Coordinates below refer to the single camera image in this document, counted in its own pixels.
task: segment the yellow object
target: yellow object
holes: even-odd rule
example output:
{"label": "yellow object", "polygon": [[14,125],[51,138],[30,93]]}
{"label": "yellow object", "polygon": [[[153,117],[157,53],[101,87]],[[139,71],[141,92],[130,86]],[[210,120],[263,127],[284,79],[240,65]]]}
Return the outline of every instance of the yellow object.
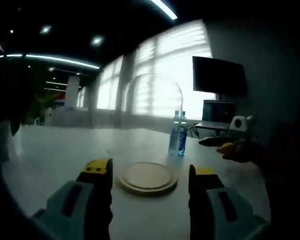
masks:
{"label": "yellow object", "polygon": [[216,151],[220,154],[229,155],[234,154],[237,150],[237,145],[232,142],[227,142],[219,147]]}
{"label": "yellow object", "polygon": [[85,165],[83,173],[105,174],[107,172],[107,162],[109,159],[96,159]]}
{"label": "yellow object", "polygon": [[216,174],[212,168],[202,168],[195,166],[195,173],[197,175],[212,175]]}

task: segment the ceiling light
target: ceiling light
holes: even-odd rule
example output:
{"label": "ceiling light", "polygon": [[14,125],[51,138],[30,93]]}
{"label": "ceiling light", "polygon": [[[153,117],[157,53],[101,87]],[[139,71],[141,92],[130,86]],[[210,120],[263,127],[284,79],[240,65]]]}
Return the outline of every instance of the ceiling light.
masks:
{"label": "ceiling light", "polygon": [[[6,56],[7,57],[22,57],[22,54],[8,54]],[[73,64],[73,65],[79,65],[79,66],[83,66],[83,67],[87,67],[87,68],[91,68],[91,69],[100,69],[100,67],[96,66],[96,65],[86,64],[86,63],[79,62],[79,61],[73,61],[73,60],[69,60],[69,59],[65,59],[65,58],[59,58],[59,57],[53,57],[53,56],[26,54],[25,57],[26,58],[53,60],[53,61]]]}
{"label": "ceiling light", "polygon": [[27,58],[54,60],[54,61],[58,61],[58,62],[64,62],[64,63],[74,64],[74,65],[80,65],[80,66],[84,66],[84,67],[88,67],[88,68],[92,68],[92,69],[100,69],[99,66],[90,65],[90,64],[79,62],[79,61],[72,61],[72,60],[59,58],[59,57],[35,55],[35,54],[27,54],[25,56]]}
{"label": "ceiling light", "polygon": [[59,83],[59,82],[53,82],[53,81],[46,81],[47,84],[56,84],[56,85],[63,85],[63,86],[67,86],[68,84],[65,83]]}
{"label": "ceiling light", "polygon": [[103,38],[101,36],[94,36],[91,41],[91,45],[98,46],[102,43]]}
{"label": "ceiling light", "polygon": [[165,14],[169,16],[172,20],[176,20],[178,17],[175,15],[175,13],[167,6],[165,5],[161,0],[150,0],[155,5],[157,5],[162,11],[164,11]]}
{"label": "ceiling light", "polygon": [[48,33],[50,32],[50,29],[51,29],[51,26],[43,26],[43,27],[41,28],[40,33],[41,33],[41,34],[48,34]]}
{"label": "ceiling light", "polygon": [[53,90],[53,91],[60,91],[60,92],[66,92],[66,90],[54,89],[54,88],[47,88],[47,87],[45,87],[44,89]]}

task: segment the gray wall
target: gray wall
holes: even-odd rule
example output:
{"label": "gray wall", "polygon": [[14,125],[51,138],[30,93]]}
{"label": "gray wall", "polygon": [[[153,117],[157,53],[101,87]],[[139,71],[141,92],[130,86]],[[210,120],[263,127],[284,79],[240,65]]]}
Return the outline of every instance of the gray wall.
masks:
{"label": "gray wall", "polygon": [[293,122],[300,105],[300,56],[298,40],[287,25],[256,22],[207,23],[212,55],[244,65],[248,97],[227,97],[237,114],[256,113],[255,127],[267,144],[276,126]]}

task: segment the white pillar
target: white pillar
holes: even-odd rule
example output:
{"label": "white pillar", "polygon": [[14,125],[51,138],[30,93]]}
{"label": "white pillar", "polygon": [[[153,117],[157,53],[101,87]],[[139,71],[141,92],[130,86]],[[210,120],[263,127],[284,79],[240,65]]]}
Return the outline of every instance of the white pillar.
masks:
{"label": "white pillar", "polygon": [[66,93],[65,93],[64,105],[66,107],[75,108],[77,106],[79,83],[80,83],[79,76],[70,76],[69,77],[68,85],[66,86]]}

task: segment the window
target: window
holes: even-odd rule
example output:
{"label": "window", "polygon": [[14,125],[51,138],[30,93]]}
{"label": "window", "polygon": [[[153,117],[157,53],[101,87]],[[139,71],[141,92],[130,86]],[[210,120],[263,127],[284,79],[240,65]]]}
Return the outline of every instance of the window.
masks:
{"label": "window", "polygon": [[[204,100],[215,100],[216,95],[193,91],[192,56],[212,57],[206,28],[200,20],[172,28],[142,43],[136,52],[133,73],[134,77],[140,76],[133,114],[173,116],[181,104],[178,85],[186,117],[201,120]],[[171,80],[177,85],[170,84],[167,90],[164,85]]]}
{"label": "window", "polygon": [[83,108],[84,107],[84,100],[85,100],[85,92],[86,92],[86,88],[83,87],[79,93],[78,93],[78,100],[76,102],[76,106],[78,108]]}
{"label": "window", "polygon": [[97,92],[97,109],[116,109],[119,75],[123,56],[110,63],[101,73],[100,85]]}

